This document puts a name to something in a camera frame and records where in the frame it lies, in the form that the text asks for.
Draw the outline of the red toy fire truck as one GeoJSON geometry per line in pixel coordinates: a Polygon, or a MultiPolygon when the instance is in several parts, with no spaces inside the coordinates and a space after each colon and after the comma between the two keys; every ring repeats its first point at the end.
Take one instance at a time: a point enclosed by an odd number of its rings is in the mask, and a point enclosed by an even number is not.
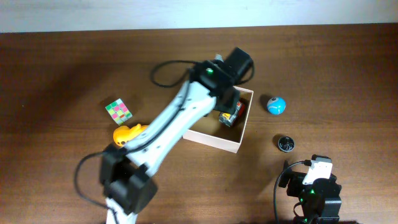
{"type": "Polygon", "coordinates": [[[243,99],[239,99],[236,103],[236,107],[233,113],[221,112],[218,116],[218,121],[227,126],[233,127],[245,114],[247,109],[246,103],[243,99]]]}

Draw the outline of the beige cardboard box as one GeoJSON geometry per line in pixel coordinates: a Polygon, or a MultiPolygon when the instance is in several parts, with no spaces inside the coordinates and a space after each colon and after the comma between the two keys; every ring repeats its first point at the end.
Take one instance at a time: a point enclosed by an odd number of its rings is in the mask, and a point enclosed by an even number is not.
{"type": "Polygon", "coordinates": [[[236,86],[240,92],[240,102],[244,104],[243,114],[234,122],[232,127],[219,121],[219,112],[213,110],[208,116],[198,120],[183,138],[225,151],[237,153],[243,141],[254,92],[236,86]]]}

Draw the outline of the colourful puzzle cube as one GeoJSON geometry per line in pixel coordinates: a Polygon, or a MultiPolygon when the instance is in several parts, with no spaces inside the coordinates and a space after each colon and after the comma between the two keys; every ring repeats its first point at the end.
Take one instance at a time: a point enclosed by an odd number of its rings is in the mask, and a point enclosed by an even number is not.
{"type": "Polygon", "coordinates": [[[105,110],[119,126],[133,117],[130,110],[120,98],[105,106],[105,110]]]}

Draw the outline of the yellow toy dog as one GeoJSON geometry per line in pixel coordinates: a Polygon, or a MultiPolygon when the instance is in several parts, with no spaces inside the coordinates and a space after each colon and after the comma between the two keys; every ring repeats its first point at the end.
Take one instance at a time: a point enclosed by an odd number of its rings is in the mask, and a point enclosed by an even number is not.
{"type": "Polygon", "coordinates": [[[119,147],[123,147],[125,143],[134,139],[140,133],[144,132],[147,129],[148,125],[137,124],[132,128],[128,126],[120,126],[116,128],[113,132],[113,140],[116,145],[119,147]]]}

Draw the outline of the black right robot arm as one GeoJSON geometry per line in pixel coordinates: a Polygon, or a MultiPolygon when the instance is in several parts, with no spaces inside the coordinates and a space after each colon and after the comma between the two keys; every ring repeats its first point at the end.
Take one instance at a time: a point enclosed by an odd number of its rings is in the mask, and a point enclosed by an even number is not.
{"type": "Polygon", "coordinates": [[[341,185],[336,176],[319,178],[310,185],[303,184],[305,174],[289,170],[278,183],[287,189],[287,195],[298,198],[294,207],[300,206],[303,215],[295,214],[294,224],[338,224],[341,208],[341,185]]]}

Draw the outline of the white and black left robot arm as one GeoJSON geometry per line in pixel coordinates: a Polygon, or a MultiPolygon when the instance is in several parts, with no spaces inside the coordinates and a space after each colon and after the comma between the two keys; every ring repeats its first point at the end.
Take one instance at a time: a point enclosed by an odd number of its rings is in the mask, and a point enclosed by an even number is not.
{"type": "Polygon", "coordinates": [[[107,223],[135,223],[157,192],[153,176],[170,150],[213,110],[233,112],[239,99],[235,87],[253,69],[252,58],[239,48],[224,60],[196,63],[175,98],[142,133],[120,148],[110,144],[104,150],[99,181],[107,223]]]}

